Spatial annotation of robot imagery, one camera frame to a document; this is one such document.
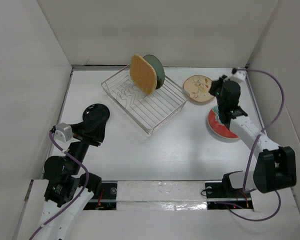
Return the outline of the beige floral plate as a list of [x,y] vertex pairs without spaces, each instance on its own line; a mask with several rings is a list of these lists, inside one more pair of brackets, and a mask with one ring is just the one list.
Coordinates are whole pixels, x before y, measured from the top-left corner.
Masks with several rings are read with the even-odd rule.
[[183,89],[189,94],[189,97],[197,103],[205,103],[214,98],[209,93],[212,80],[204,75],[193,75],[183,84]]

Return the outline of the red and teal plate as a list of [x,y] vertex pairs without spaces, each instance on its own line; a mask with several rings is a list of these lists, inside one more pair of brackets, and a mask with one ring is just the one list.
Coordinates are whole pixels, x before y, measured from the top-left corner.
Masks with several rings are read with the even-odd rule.
[[207,127],[210,130],[210,134],[221,142],[234,143],[240,139],[221,123],[217,105],[213,106],[207,114]]

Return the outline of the light blue flower plate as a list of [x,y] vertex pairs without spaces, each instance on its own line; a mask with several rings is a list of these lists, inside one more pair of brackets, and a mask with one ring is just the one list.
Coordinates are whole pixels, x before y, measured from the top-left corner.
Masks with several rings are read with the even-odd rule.
[[156,80],[157,80],[157,84],[156,84],[156,90],[161,88],[164,84],[165,81],[165,71],[164,71],[164,67],[162,65],[162,63],[160,62],[160,60],[151,54],[147,54],[143,57],[155,70],[156,73]]

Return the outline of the orange woven oval plate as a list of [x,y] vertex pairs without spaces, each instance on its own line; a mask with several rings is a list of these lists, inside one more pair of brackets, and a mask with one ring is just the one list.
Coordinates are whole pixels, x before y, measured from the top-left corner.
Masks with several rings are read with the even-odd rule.
[[146,95],[151,95],[157,87],[155,69],[138,54],[131,57],[129,75],[135,85]]

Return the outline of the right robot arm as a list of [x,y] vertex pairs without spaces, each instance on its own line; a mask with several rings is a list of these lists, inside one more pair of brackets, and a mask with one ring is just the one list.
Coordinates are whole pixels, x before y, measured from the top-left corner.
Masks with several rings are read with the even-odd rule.
[[222,75],[212,81],[209,93],[216,97],[218,118],[236,134],[256,158],[252,173],[253,188],[265,194],[297,183],[296,155],[290,146],[280,146],[258,129],[239,106],[240,85]]

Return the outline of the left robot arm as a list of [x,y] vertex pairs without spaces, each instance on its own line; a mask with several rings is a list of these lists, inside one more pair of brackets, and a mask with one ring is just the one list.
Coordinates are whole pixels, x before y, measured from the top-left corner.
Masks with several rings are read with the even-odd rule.
[[31,240],[65,240],[85,204],[101,194],[101,177],[90,173],[83,160],[90,146],[105,138],[110,115],[98,113],[76,124],[59,123],[49,131],[52,144],[63,155],[46,159],[43,178],[48,181],[38,228]]

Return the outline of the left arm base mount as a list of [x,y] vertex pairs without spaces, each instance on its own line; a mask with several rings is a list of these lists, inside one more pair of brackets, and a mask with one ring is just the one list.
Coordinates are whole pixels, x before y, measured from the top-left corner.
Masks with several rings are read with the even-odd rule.
[[117,181],[105,181],[99,195],[94,196],[83,208],[85,211],[112,211],[117,209]]

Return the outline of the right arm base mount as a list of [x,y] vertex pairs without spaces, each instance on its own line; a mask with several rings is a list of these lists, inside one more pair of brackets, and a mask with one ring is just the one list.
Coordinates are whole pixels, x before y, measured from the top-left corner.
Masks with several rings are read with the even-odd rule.
[[226,188],[221,181],[206,182],[200,194],[206,198],[208,210],[253,210],[250,193],[242,189]]

